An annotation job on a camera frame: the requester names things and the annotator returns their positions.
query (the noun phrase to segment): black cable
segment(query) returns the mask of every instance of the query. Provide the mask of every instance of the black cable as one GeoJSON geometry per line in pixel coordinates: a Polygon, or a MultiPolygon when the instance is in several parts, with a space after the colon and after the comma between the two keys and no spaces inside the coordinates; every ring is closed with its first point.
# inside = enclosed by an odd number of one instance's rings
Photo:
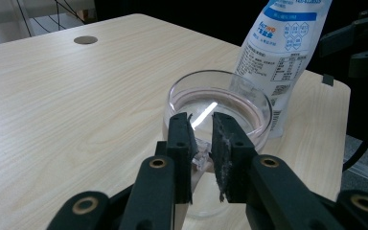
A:
{"type": "Polygon", "coordinates": [[[77,15],[77,13],[76,12],[74,12],[74,11],[70,11],[68,8],[66,8],[64,5],[62,5],[61,3],[59,3],[59,1],[58,0],[55,0],[56,1],[56,3],[58,4],[58,5],[60,5],[60,6],[62,6],[66,11],[68,11],[68,12],[70,12],[71,14],[73,14],[74,16],[76,16],[76,18],[77,19],[79,19],[81,22],[82,22],[82,24],[84,24],[84,25],[86,25],[86,22],[84,22],[78,15],[77,15]]]}
{"type": "Polygon", "coordinates": [[[16,0],[16,2],[17,2],[17,6],[18,6],[18,7],[19,7],[19,9],[20,9],[20,12],[22,13],[23,21],[25,22],[26,28],[28,29],[29,36],[32,36],[32,33],[31,33],[31,31],[29,30],[28,22],[26,21],[25,14],[23,14],[22,8],[20,7],[19,0],[16,0]]]}
{"type": "Polygon", "coordinates": [[[58,10],[58,1],[56,0],[56,7],[57,7],[57,24],[58,24],[58,30],[61,31],[61,28],[59,27],[59,10],[58,10]]]}
{"type": "MultiPolygon", "coordinates": [[[[50,19],[52,19],[52,21],[54,21],[54,22],[56,23],[56,25],[58,24],[58,22],[56,22],[56,20],[55,20],[52,16],[50,16],[50,15],[49,15],[49,17],[50,17],[50,19]]],[[[65,27],[61,26],[61,24],[60,24],[59,26],[60,26],[62,29],[67,30],[67,28],[65,28],[65,27]]]]}
{"type": "Polygon", "coordinates": [[[363,156],[363,154],[368,149],[368,134],[363,139],[362,143],[360,144],[359,148],[355,151],[355,153],[345,162],[343,163],[342,171],[345,172],[349,168],[351,168],[359,159],[363,156]]]}
{"type": "Polygon", "coordinates": [[[76,13],[76,11],[73,10],[73,8],[68,4],[68,2],[66,0],[64,0],[64,2],[65,2],[65,4],[67,4],[67,6],[70,8],[70,10],[74,13],[74,15],[75,16],[78,16],[78,14],[76,13]]]}
{"type": "Polygon", "coordinates": [[[38,23],[38,21],[34,18],[34,21],[43,29],[45,30],[47,33],[50,33],[46,28],[44,28],[40,23],[38,23]]]}

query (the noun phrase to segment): clear glass bowl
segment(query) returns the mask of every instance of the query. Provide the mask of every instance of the clear glass bowl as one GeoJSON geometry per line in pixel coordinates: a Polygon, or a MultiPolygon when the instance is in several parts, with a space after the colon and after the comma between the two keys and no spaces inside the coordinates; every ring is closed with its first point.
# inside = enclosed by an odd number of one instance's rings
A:
{"type": "Polygon", "coordinates": [[[271,104],[265,93],[248,79],[220,70],[202,70],[182,77],[170,89],[163,118],[165,140],[171,116],[181,112],[191,116],[199,151],[193,163],[202,175],[199,182],[193,184],[196,187],[193,188],[194,204],[187,214],[195,218],[209,217],[227,205],[219,203],[215,175],[204,173],[213,165],[208,154],[211,151],[212,115],[221,112],[234,117],[256,151],[261,152],[270,130],[271,104]]]}

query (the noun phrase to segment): light wood grain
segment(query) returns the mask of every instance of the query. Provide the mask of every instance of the light wood grain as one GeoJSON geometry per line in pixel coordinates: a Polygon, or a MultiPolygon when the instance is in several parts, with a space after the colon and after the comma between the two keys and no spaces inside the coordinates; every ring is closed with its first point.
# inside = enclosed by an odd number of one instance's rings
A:
{"type": "MultiPolygon", "coordinates": [[[[1,44],[0,229],[45,229],[71,196],[113,196],[129,186],[162,140],[173,82],[202,69],[232,71],[239,50],[142,14],[1,44]],[[74,43],[82,35],[98,42],[74,43]]],[[[335,198],[349,88],[319,80],[310,72],[301,78],[287,133],[264,153],[284,158],[310,189],[335,198]]],[[[183,226],[245,228],[244,205],[183,226]]]]}

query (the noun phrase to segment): wooden table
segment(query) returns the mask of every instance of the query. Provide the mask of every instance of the wooden table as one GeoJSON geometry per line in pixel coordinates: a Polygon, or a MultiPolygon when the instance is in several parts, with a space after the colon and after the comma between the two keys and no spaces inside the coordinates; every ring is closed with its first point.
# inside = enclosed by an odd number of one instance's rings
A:
{"type": "MultiPolygon", "coordinates": [[[[83,191],[113,196],[162,140],[170,86],[197,70],[232,71],[240,47],[142,14],[0,45],[0,229],[45,229],[83,191]],[[89,45],[74,42],[92,35],[89,45]]],[[[314,192],[340,189],[350,89],[306,71],[286,132],[269,140],[314,192]]],[[[244,205],[183,229],[247,229],[244,205]]]]}

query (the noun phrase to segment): barcode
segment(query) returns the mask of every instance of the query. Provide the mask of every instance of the barcode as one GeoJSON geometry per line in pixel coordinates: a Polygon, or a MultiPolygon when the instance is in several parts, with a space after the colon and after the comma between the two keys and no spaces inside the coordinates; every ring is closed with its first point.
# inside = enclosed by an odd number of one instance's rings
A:
{"type": "Polygon", "coordinates": [[[271,131],[274,127],[276,127],[277,121],[279,121],[280,113],[282,113],[282,110],[273,111],[273,119],[271,119],[271,131]]]}
{"type": "Polygon", "coordinates": [[[289,89],[289,84],[288,85],[277,85],[276,88],[274,89],[274,92],[271,94],[271,96],[277,96],[277,95],[284,94],[288,91],[288,89],[289,89]]]}

